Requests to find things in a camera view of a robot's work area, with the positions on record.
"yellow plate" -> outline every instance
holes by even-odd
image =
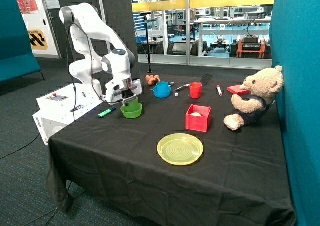
[[[176,133],[163,137],[158,143],[158,153],[170,164],[188,165],[195,162],[204,151],[202,142],[195,136]]]

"small red box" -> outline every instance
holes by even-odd
[[[231,93],[238,94],[238,95],[245,95],[250,93],[250,91],[248,90],[241,90],[240,85],[229,86],[227,89]]]
[[[211,121],[212,107],[191,105],[185,114],[185,128],[188,130],[197,130],[207,132]]]

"blue cup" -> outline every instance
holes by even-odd
[[[167,98],[168,96],[170,96],[171,93],[171,87],[170,86],[163,86],[160,87],[156,86],[153,88],[153,93],[157,98]]]
[[[162,89],[167,90],[168,87],[169,87],[169,83],[166,82],[166,81],[160,81],[160,82],[158,82],[156,85],[157,85],[157,87],[158,87],[158,90],[160,90],[160,91],[161,91]]]

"white marker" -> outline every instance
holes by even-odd
[[[219,96],[222,96],[223,94],[222,94],[222,91],[221,91],[221,89],[220,89],[220,86],[219,86],[219,85],[217,85],[217,86],[216,86],[216,88],[218,89]]]

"spatula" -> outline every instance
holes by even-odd
[[[206,74],[204,74],[203,77],[201,78],[200,83],[201,83],[202,85],[206,85],[206,84],[211,80],[211,78],[212,78],[212,75],[209,74],[209,73],[206,73]],[[187,88],[187,87],[189,87],[189,86],[190,86],[190,84],[186,84],[186,85],[180,86],[179,88],[175,89],[174,92],[180,91],[180,90],[182,90],[182,89],[184,89],[184,88]]]

